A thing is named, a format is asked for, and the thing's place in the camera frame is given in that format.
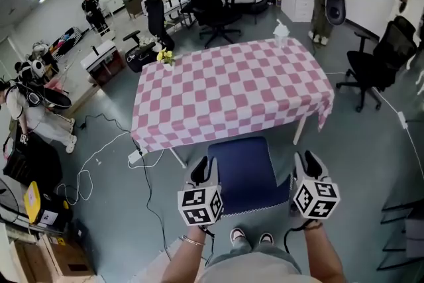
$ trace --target table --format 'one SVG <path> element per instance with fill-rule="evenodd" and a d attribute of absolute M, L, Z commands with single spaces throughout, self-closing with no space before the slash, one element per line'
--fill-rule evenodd
<path fill-rule="evenodd" d="M 96 47 L 99 55 L 93 51 L 81 61 L 81 66 L 99 85 L 106 84 L 125 65 L 112 40 L 106 40 Z"/>
<path fill-rule="evenodd" d="M 184 54 L 172 71 L 144 67 L 132 114 L 132 137 L 147 151 L 213 141 L 300 120 L 318 112 L 319 129 L 334 91 L 299 41 L 274 39 Z"/>

